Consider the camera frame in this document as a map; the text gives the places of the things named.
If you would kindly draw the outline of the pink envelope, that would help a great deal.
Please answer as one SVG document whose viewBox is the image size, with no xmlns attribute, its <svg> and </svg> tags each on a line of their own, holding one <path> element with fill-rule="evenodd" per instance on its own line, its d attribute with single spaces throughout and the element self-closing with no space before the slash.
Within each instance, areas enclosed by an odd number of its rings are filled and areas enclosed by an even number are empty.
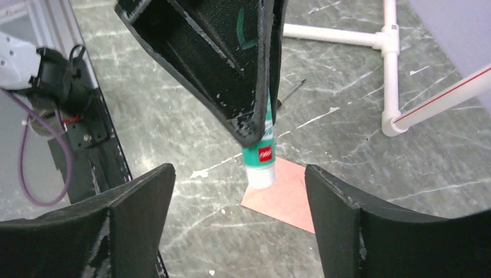
<svg viewBox="0 0 491 278">
<path fill-rule="evenodd" d="M 275 183 L 265 189 L 248 187 L 241 205 L 314 234 L 305 185 L 305 167 L 277 158 L 275 170 Z"/>
</svg>

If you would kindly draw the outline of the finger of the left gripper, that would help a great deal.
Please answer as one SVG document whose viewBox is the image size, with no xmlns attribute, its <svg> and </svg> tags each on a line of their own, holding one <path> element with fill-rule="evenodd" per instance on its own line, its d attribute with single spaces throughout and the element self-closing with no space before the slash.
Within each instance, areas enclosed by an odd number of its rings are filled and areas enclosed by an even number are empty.
<svg viewBox="0 0 491 278">
<path fill-rule="evenodd" d="M 277 97 L 279 93 L 281 71 L 282 37 L 287 6 L 287 0 L 274 0 L 269 54 L 269 94 L 272 105 L 273 124 L 276 123 Z"/>
<path fill-rule="evenodd" d="M 273 1 L 117 1 L 143 49 L 244 147 L 264 135 Z"/>
</svg>

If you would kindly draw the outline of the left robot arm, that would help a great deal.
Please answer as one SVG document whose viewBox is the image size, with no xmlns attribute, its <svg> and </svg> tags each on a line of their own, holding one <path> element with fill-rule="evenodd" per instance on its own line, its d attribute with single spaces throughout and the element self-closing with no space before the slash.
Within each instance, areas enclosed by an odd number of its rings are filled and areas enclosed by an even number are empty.
<svg viewBox="0 0 491 278">
<path fill-rule="evenodd" d="M 117 1 L 115 12 L 142 48 L 201 101 L 245 148 L 276 110 L 287 1 Z M 2 88 L 69 116 L 95 95 L 83 57 L 23 43 L 1 65 Z"/>
</svg>

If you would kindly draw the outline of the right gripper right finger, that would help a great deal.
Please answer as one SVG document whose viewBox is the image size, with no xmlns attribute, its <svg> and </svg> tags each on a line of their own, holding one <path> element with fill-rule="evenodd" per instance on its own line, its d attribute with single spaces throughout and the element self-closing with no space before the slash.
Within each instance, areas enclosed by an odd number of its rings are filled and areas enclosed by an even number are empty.
<svg viewBox="0 0 491 278">
<path fill-rule="evenodd" d="M 309 164 L 305 185 L 325 277 L 489 277 L 490 211 L 419 213 Z"/>
</svg>

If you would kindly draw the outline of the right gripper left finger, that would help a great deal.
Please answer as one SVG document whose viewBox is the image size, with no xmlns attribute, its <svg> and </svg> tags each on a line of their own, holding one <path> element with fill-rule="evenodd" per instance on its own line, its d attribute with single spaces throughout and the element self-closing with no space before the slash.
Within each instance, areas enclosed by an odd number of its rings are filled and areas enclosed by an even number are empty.
<svg viewBox="0 0 491 278">
<path fill-rule="evenodd" d="M 174 183 L 165 163 L 37 218 L 1 222 L 1 276 L 166 277 L 159 243 Z"/>
</svg>

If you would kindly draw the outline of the green glue stick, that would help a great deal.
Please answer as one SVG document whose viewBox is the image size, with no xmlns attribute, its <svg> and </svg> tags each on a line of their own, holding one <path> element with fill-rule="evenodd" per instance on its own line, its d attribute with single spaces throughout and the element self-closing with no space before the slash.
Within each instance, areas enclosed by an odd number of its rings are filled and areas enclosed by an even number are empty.
<svg viewBox="0 0 491 278">
<path fill-rule="evenodd" d="M 253 189 L 265 189 L 274 184 L 275 146 L 273 132 L 272 106 L 268 99 L 265 117 L 265 132 L 261 140 L 251 148 L 243 148 L 243 162 L 248 186 Z"/>
</svg>

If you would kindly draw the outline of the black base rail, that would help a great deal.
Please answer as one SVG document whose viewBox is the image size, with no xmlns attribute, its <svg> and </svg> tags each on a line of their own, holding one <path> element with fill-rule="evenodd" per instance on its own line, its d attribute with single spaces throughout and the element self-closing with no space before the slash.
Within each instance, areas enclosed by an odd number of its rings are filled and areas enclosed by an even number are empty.
<svg viewBox="0 0 491 278">
<path fill-rule="evenodd" d="M 99 195 L 133 178 L 99 89 L 90 110 L 68 123 L 66 139 L 74 159 L 70 205 Z"/>
</svg>

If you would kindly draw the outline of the black yellow screwdriver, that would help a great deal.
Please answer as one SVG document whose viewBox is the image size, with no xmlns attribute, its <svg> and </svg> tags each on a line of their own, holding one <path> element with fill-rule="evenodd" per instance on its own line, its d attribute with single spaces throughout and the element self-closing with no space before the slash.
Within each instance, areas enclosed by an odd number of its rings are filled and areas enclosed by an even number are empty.
<svg viewBox="0 0 491 278">
<path fill-rule="evenodd" d="M 289 99 L 295 92 L 297 92 L 307 81 L 307 79 L 301 80 L 299 84 L 297 84 L 295 87 L 293 87 L 286 95 L 284 95 L 282 98 L 278 98 L 276 101 L 276 109 L 279 109 L 284 102 Z"/>
</svg>

